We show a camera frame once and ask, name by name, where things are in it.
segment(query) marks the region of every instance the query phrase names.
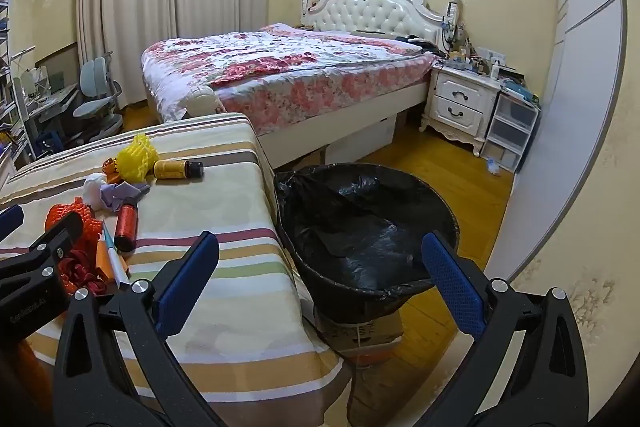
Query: white bottle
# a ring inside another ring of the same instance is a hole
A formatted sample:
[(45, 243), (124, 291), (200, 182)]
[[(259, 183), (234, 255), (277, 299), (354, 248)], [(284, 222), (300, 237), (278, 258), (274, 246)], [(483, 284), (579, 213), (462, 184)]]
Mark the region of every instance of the white bottle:
[(500, 60), (496, 60), (491, 68), (491, 78), (498, 80), (498, 73), (500, 73)]

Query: white tufted headboard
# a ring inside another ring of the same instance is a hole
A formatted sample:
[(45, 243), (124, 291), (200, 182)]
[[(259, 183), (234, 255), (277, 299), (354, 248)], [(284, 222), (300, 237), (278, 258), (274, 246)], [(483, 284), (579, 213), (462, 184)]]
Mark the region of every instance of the white tufted headboard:
[[(457, 20), (459, 0), (450, 0)], [(302, 23), (318, 31), (369, 31), (395, 36), (418, 35), (443, 49), (442, 15), (424, 0), (303, 0)]]

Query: bed frame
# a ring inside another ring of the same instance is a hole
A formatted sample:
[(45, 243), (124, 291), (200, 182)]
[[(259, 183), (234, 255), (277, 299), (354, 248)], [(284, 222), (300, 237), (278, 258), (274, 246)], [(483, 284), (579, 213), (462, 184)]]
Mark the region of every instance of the bed frame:
[[(459, 3), (460, 0), (449, 0), (447, 6), (455, 14), (454, 23)], [(315, 30), (416, 35), (440, 49), (443, 49), (442, 20), (443, 16), (428, 9), (424, 0), (302, 0), (301, 22)], [(264, 134), (259, 140), (271, 166), (277, 168), (425, 102), (428, 89), (429, 83), (421, 82)], [(155, 108), (148, 92), (147, 98), (150, 107)]]

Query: striped tablecloth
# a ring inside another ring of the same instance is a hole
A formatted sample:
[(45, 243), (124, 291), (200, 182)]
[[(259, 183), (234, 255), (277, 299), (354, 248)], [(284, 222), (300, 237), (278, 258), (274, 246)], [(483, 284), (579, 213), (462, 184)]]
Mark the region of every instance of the striped tablecloth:
[[(19, 255), (44, 231), (49, 208), (82, 195), (91, 172), (130, 142), (130, 132), (44, 158), (0, 190), (0, 208), (20, 204), (24, 224), (0, 243)], [(162, 159), (206, 166), (202, 181), (153, 182), (139, 204), (134, 279), (153, 279), (203, 230), (220, 242), (220, 263), (182, 332), (169, 338), (177, 360), (230, 427), (343, 427), (351, 371), (301, 316), (292, 273), (274, 229), (273, 172), (248, 119), (235, 113), (146, 129)], [(116, 217), (99, 212), (113, 233)], [(53, 364), (62, 323), (29, 338)], [(118, 337), (141, 396), (153, 397), (125, 335)]]

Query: black bag on bed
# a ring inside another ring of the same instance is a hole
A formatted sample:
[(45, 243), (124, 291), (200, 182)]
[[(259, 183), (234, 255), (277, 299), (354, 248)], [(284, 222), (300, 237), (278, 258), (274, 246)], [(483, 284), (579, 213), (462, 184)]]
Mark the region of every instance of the black bag on bed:
[(337, 164), (282, 172), (276, 194), (280, 238), (318, 310), (338, 324), (391, 314), (433, 286), (420, 259), (427, 233), (437, 230), (458, 247), (447, 204), (395, 169)]

